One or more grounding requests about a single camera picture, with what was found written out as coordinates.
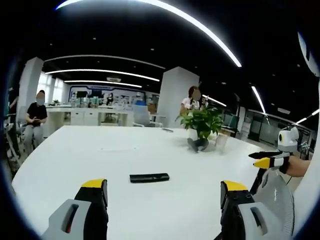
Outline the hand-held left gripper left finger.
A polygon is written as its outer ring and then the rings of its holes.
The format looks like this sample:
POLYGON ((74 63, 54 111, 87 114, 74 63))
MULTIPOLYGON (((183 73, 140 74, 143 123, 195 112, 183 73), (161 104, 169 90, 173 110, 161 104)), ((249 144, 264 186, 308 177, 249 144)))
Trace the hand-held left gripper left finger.
POLYGON ((43 240, 105 240, 108 230, 108 182, 89 180, 48 219, 43 240))

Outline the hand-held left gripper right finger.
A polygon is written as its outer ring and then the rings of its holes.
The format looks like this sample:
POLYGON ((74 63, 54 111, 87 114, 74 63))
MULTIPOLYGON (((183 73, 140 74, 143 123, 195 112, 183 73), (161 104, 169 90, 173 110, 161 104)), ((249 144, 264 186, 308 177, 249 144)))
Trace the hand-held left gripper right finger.
POLYGON ((218 240, 270 240, 272 213, 256 202, 247 187, 230 180, 220 182, 221 232, 218 240))

